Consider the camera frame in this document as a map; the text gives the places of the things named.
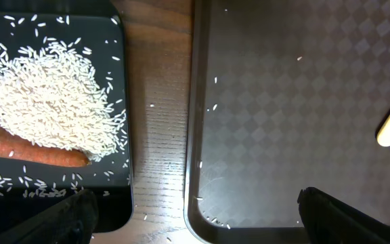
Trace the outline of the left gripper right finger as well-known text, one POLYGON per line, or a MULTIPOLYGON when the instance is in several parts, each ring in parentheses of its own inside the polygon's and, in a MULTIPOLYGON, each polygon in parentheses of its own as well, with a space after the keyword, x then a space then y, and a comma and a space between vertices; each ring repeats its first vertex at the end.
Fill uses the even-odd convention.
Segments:
POLYGON ((302 190, 297 203, 310 243, 390 243, 390 225, 317 188, 302 190))

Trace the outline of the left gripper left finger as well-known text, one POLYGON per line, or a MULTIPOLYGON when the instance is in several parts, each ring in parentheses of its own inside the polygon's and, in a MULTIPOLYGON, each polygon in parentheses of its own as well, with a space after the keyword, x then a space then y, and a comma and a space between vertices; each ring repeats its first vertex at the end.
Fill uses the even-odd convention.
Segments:
POLYGON ((98 224, 95 194, 81 190, 0 234, 0 244, 89 244, 98 224))

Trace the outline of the orange carrot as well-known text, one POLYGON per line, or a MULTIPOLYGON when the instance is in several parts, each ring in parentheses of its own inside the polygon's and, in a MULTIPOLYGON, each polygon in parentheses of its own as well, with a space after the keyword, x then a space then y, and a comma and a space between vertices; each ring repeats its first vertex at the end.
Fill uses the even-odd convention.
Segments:
POLYGON ((87 156, 78 150, 33 145, 28 140, 13 136, 2 128, 0 128, 0 157, 60 167, 84 167, 90 163, 87 156))

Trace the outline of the white rice pile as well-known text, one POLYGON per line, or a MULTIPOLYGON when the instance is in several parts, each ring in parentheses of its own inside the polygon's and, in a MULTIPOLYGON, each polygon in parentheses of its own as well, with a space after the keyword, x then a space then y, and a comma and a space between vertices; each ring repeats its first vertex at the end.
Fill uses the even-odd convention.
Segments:
POLYGON ((113 77, 101 85, 81 41, 45 37, 40 49, 19 47, 10 58, 0 43, 0 127, 33 145, 79 150, 100 161, 126 150, 122 99, 111 98, 113 77))

